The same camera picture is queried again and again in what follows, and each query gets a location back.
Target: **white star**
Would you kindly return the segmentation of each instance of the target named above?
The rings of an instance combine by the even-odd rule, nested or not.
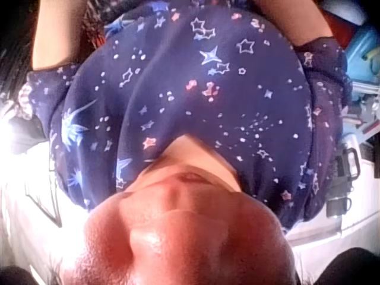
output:
[[[162,24],[164,23],[166,21],[166,19],[164,18],[164,17],[161,17],[161,18],[158,18],[157,19],[157,24],[156,25],[154,25],[154,28],[156,29],[156,28],[158,28],[158,27],[162,27]]]
[[[270,91],[270,90],[267,90],[265,91],[265,95],[264,95],[264,98],[269,98],[269,99],[272,99],[272,94],[273,92]]]
[[[225,72],[230,71],[229,65],[230,65],[230,63],[228,63],[228,64],[217,64],[216,66],[217,66],[218,69],[220,67],[223,67],[223,69],[222,70],[218,70],[218,69],[212,68],[212,69],[210,69],[208,71],[208,74],[209,75],[215,75],[217,73],[224,74]]]
[[[195,34],[194,40],[202,40],[202,39],[210,40],[215,35],[216,35],[215,28],[212,28],[211,30],[203,30],[202,34],[198,34],[198,33]]]
[[[154,124],[154,122],[152,120],[150,120],[145,125],[142,125],[141,126],[142,131],[145,131],[146,129],[150,129],[153,126],[153,124]]]
[[[300,175],[303,175],[304,172],[305,172],[305,169],[306,169],[306,162],[305,162],[304,164],[302,164],[302,165],[300,166],[300,168],[301,168],[301,173],[300,173]]]
[[[212,62],[212,61],[221,62],[221,59],[219,59],[216,56],[217,50],[218,50],[218,46],[216,46],[211,52],[202,52],[202,51],[200,51],[199,53],[202,56],[204,56],[204,60],[202,62],[202,65],[207,64],[207,63]]]
[[[104,152],[109,151],[109,150],[111,149],[112,144],[113,144],[112,141],[107,140],[107,146],[106,146],[106,148],[104,149]]]
[[[123,88],[123,86],[124,86],[126,83],[130,82],[132,75],[133,75],[132,69],[129,68],[129,69],[127,70],[127,72],[123,73],[123,80],[124,80],[124,81],[123,81],[123,82],[120,82],[119,87],[120,87],[120,88]]]
[[[126,182],[124,182],[123,179],[116,180],[116,188],[124,189],[125,184]]]
[[[144,23],[144,22],[141,23],[141,24],[139,24],[139,25],[137,25],[137,32],[143,30],[143,29],[144,29],[144,26],[145,26],[145,23]]]
[[[236,44],[236,47],[239,48],[239,53],[246,52],[246,53],[253,54],[254,49],[252,47],[254,46],[254,44],[255,42],[250,42],[247,39],[243,39],[241,43]]]
[[[142,109],[140,111],[138,111],[140,113],[140,115],[142,116],[143,114],[145,114],[146,112],[148,112],[148,107],[147,105],[145,105],[144,107],[142,107]]]
[[[192,31],[200,31],[203,33],[203,31],[205,30],[205,28],[203,27],[204,23],[205,21],[200,21],[198,18],[195,18],[193,22],[190,22]]]
[[[305,183],[301,183],[301,182],[299,182],[299,183],[298,183],[298,188],[299,188],[299,189],[305,189],[305,188],[306,188],[306,184],[305,184]]]
[[[259,154],[262,159],[264,159],[266,156],[269,156],[269,154],[265,150],[259,150],[257,154]]]

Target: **star print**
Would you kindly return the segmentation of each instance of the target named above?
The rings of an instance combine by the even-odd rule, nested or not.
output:
[[[198,18],[195,18],[193,22],[190,22],[190,25],[192,27],[192,31],[200,31],[203,33],[205,30],[204,26],[205,21],[200,21]]]
[[[217,73],[224,74],[225,72],[230,71],[229,65],[230,65],[230,63],[228,63],[228,64],[217,64],[217,69],[215,69],[215,68],[210,69],[208,71],[208,74],[209,75],[215,75]]]
[[[269,154],[265,150],[259,150],[257,154],[259,154],[262,159],[264,159],[266,156],[269,156]]]
[[[159,12],[159,11],[168,11],[169,10],[169,3],[164,1],[155,1],[150,2],[148,4],[153,10],[153,12]]]
[[[284,201],[287,201],[287,200],[291,200],[291,199],[292,199],[292,195],[291,195],[291,193],[289,193],[287,190],[285,190],[285,191],[281,194],[281,197],[283,197],[283,200],[284,200]]]
[[[239,14],[239,13],[233,13],[233,15],[231,16],[231,19],[232,20],[237,20],[239,18],[242,17],[242,14]]]
[[[202,52],[202,51],[199,52],[202,56],[204,56],[202,65],[207,64],[212,61],[221,62],[221,59],[219,59],[216,56],[217,49],[218,49],[218,46],[216,46],[211,52]]]
[[[306,188],[306,184],[305,184],[305,183],[301,183],[301,182],[299,182],[299,183],[298,183],[298,188],[299,188],[299,189],[305,189],[305,188]]]
[[[302,165],[300,166],[300,168],[301,168],[301,173],[300,173],[300,175],[303,175],[303,174],[305,173],[305,169],[306,169],[306,162],[305,162],[304,164],[302,164]]]
[[[272,99],[272,94],[273,94],[272,91],[267,90],[267,91],[265,92],[264,98]]]
[[[144,26],[145,26],[145,23],[141,23],[141,24],[137,25],[137,32],[143,30]]]
[[[156,29],[156,28],[158,28],[158,27],[162,27],[162,24],[164,23],[166,21],[166,19],[164,18],[164,17],[161,17],[161,18],[159,18],[159,19],[157,19],[157,24],[156,25],[154,25],[154,28]]]
[[[92,145],[91,145],[91,150],[92,151],[96,151],[97,145],[98,145],[97,142],[93,142]]]
[[[123,179],[116,180],[116,188],[124,189],[126,182]]]
[[[142,107],[142,109],[140,111],[138,111],[140,113],[140,115],[142,116],[143,114],[145,114],[146,112],[148,112],[148,107],[147,105],[145,105],[144,107]]]
[[[145,125],[142,125],[141,126],[142,131],[145,131],[146,129],[150,129],[153,126],[153,124],[154,124],[154,122],[152,120],[150,120]]]
[[[190,80],[189,81],[189,84],[186,85],[186,90],[190,90],[191,88],[193,88],[194,86],[197,86],[197,81],[196,80]]]
[[[112,141],[107,140],[107,146],[106,146],[106,148],[104,149],[104,152],[109,151],[109,150],[111,149],[112,144],[113,144]]]
[[[129,68],[129,69],[127,70],[127,72],[123,73],[123,80],[124,80],[124,81],[121,82],[121,83],[119,84],[119,87],[120,87],[120,88],[123,88],[123,86],[124,86],[126,83],[130,82],[132,75],[133,75],[132,69]]]
[[[239,53],[250,53],[253,54],[254,49],[252,48],[254,46],[255,42],[250,42],[247,39],[243,39],[241,43],[236,44],[236,47],[239,48]]]
[[[195,34],[194,40],[202,40],[202,39],[210,40],[215,35],[216,35],[215,28],[212,28],[211,30],[203,30],[202,34],[198,34],[198,33]]]
[[[157,140],[155,138],[146,138],[146,140],[142,143],[144,145],[144,149],[155,146],[156,141]]]
[[[176,20],[179,19],[179,13],[174,13],[174,15],[172,16],[172,21],[175,22]]]

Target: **navy blue shirt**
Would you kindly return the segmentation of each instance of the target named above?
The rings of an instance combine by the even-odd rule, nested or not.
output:
[[[91,210],[188,134],[285,229],[311,219],[350,94],[344,52],[332,38],[295,50],[256,14],[182,2],[133,9],[83,64],[29,74],[63,191]]]

